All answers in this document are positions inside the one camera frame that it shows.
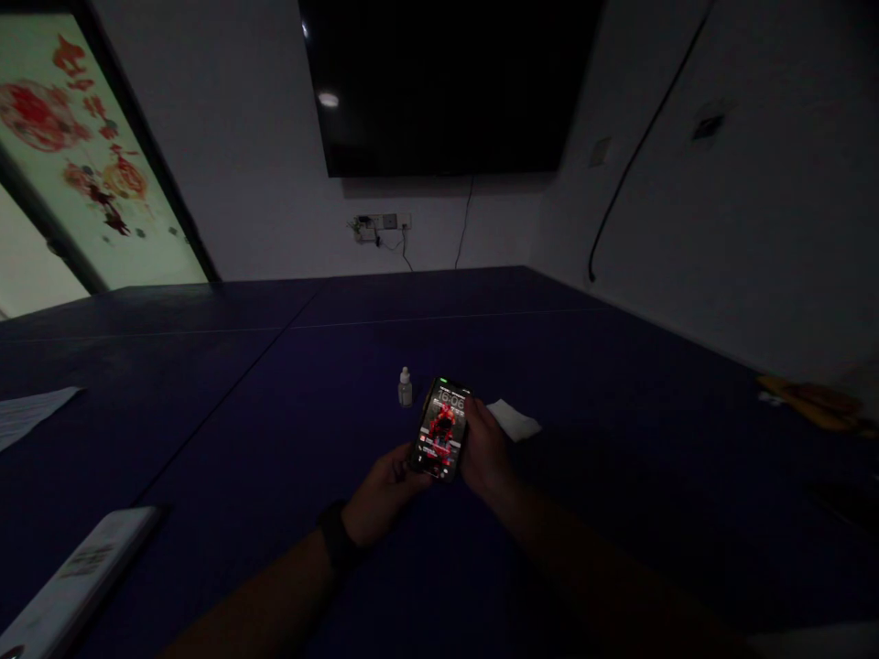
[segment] dropper bottle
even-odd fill
[[[412,383],[409,381],[409,369],[404,366],[403,372],[400,374],[400,384],[396,388],[397,395],[400,399],[400,405],[403,407],[412,406]]]

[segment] wristwatch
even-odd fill
[[[330,565],[339,574],[350,572],[366,556],[366,551],[354,543],[342,523],[342,508],[346,503],[344,499],[334,501],[318,517],[318,526],[330,554]]]

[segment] smartphone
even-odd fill
[[[470,389],[447,378],[436,378],[424,401],[418,438],[409,456],[414,471],[423,471],[443,482],[452,482],[467,430],[464,398]]]

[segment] wall-mounted tv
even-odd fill
[[[299,0],[330,176],[554,171],[600,10]]]

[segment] black cable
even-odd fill
[[[458,269],[458,259],[461,258],[461,247],[464,245],[464,234],[467,232],[467,215],[470,213],[470,200],[473,198],[473,182],[476,175],[470,177],[470,194],[467,195],[467,208],[464,209],[464,228],[461,229],[461,239],[458,241],[458,255],[455,256],[455,270]]]
[[[403,260],[406,261],[406,265],[409,266],[409,272],[415,272],[415,270],[412,269],[412,264],[406,258],[406,229],[403,230]]]
[[[708,4],[708,8],[705,9],[705,14],[702,16],[702,20],[699,22],[699,26],[696,28],[696,32],[693,34],[693,39],[690,41],[689,46],[687,47],[687,52],[684,53],[684,59],[680,61],[680,64],[678,65],[678,70],[675,72],[675,77],[671,79],[671,84],[669,84],[668,89],[666,89],[666,95],[663,96],[662,101],[659,102],[659,106],[657,106],[657,110],[653,113],[653,118],[647,125],[647,129],[644,131],[644,135],[642,135],[641,141],[638,142],[638,146],[635,147],[635,151],[633,152],[632,157],[629,158],[629,162],[625,165],[623,175],[620,177],[619,182],[616,184],[616,190],[613,192],[613,196],[611,197],[611,203],[608,204],[607,210],[604,212],[602,223],[598,227],[598,232],[595,234],[595,240],[592,241],[592,249],[589,252],[589,281],[592,283],[595,283],[595,272],[592,270],[592,261],[594,261],[595,259],[595,250],[598,248],[598,242],[602,239],[604,225],[607,224],[607,219],[611,216],[611,211],[613,210],[613,205],[616,203],[616,198],[620,196],[620,190],[623,188],[625,178],[629,175],[629,169],[632,168],[632,164],[638,157],[638,153],[641,151],[641,147],[644,146],[644,142],[647,140],[647,136],[650,135],[650,131],[653,130],[653,125],[657,122],[659,114],[666,106],[666,101],[671,95],[672,90],[675,88],[675,85],[678,83],[678,78],[680,78],[681,72],[684,70],[684,67],[687,66],[689,56],[692,54],[693,49],[696,47],[696,42],[699,40],[699,37],[702,34],[702,29],[705,27],[705,22],[708,20],[708,16],[711,13],[711,10],[714,8],[714,2],[715,0],[711,0],[711,2],[709,2]]]
[[[387,246],[387,243],[386,243],[384,240],[381,242],[381,245],[382,245],[382,247],[384,247],[386,250],[389,250],[390,252],[395,252],[395,251],[396,251],[396,248],[399,247],[401,244],[403,244],[403,240],[404,240],[404,238],[405,238],[405,235],[404,235],[403,238],[400,238],[400,239],[396,242],[396,245],[394,245],[393,247],[388,247],[388,246]]]

